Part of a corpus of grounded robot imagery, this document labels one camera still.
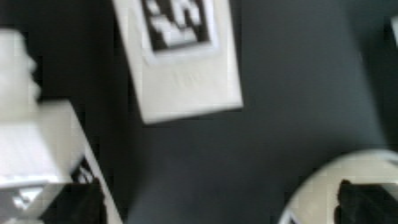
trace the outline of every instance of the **white plastic part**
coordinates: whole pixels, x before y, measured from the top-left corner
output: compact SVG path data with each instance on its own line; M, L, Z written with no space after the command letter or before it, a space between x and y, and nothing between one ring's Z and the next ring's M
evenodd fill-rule
M115 0L115 5L145 122L244 107L230 1ZM194 34L193 26L205 32Z
M338 158L305 182L280 220L280 224L335 224L340 183L398 184L398 154L365 150Z
M35 68L24 36L19 31L0 29L0 120L27 118L38 111Z

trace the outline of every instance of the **apriltag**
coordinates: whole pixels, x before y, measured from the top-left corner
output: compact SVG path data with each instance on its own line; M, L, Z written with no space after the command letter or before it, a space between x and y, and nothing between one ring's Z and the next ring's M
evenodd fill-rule
M244 106L228 0L115 0L148 124Z

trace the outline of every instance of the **dark gray fabric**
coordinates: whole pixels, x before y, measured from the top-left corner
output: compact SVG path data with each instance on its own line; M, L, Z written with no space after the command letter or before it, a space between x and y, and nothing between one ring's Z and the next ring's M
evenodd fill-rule
M278 223L319 166L388 144L342 3L232 1L246 109L145 126L113 2L8 2L43 99L72 99L127 223Z

